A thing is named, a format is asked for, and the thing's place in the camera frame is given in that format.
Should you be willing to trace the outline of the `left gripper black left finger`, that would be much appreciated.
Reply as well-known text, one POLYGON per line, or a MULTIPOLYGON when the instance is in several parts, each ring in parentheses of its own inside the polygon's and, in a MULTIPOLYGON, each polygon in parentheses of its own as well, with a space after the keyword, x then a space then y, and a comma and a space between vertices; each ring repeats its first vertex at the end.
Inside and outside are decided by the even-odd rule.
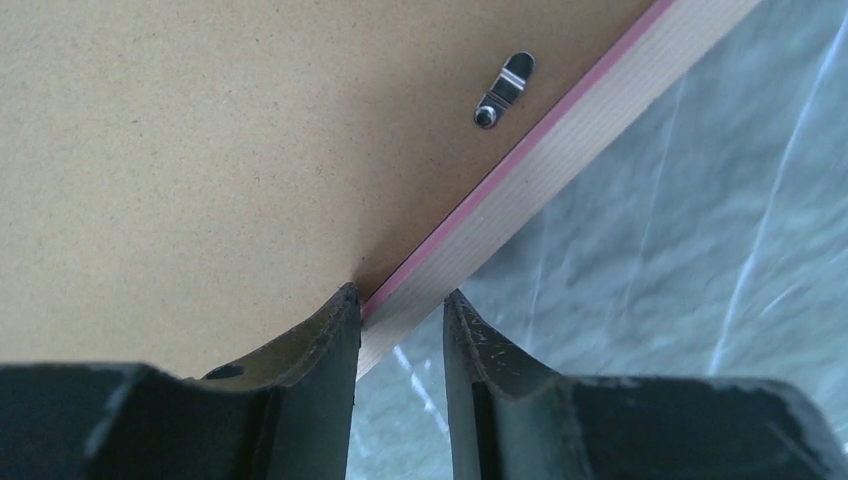
POLYGON ((341 479, 361 346, 343 285, 199 379, 144 363, 1 368, 5 479, 341 479))

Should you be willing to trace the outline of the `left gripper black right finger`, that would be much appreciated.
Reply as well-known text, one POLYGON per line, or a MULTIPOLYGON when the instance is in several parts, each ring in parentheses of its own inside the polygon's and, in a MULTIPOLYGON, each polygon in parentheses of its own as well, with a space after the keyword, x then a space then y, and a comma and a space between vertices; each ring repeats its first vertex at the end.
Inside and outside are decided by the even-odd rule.
POLYGON ((444 301, 457 479, 843 479, 818 407, 761 378, 563 375, 444 301))

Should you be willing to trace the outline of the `pink picture frame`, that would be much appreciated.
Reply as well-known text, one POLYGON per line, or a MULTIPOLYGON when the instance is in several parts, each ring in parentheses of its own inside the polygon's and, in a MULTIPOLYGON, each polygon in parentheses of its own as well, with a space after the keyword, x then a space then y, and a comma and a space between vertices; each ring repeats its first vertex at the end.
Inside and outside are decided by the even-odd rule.
POLYGON ((353 282, 366 372, 752 8, 5 1, 1 358, 198 377, 353 282))

